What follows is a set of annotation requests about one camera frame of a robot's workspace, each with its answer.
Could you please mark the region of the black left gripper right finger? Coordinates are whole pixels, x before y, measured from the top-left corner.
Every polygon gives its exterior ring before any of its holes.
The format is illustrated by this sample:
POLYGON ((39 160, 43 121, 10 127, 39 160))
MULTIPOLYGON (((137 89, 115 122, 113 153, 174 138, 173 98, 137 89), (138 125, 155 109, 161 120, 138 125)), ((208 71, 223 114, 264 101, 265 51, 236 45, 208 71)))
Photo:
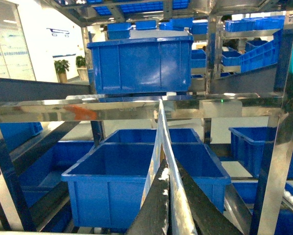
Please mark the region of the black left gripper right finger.
POLYGON ((240 235, 240 230, 216 208, 180 162, 177 162, 177 167, 198 233, 200 235, 240 235))

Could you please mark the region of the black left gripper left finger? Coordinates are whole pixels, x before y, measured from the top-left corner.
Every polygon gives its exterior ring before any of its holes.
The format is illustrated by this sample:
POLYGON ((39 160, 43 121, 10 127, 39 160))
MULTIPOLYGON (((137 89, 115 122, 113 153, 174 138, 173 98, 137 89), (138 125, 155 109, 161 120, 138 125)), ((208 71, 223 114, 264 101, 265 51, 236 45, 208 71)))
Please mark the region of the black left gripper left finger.
POLYGON ((169 206, 169 168, 167 161, 162 160, 146 199, 126 234, 166 235, 169 228, 169 206))

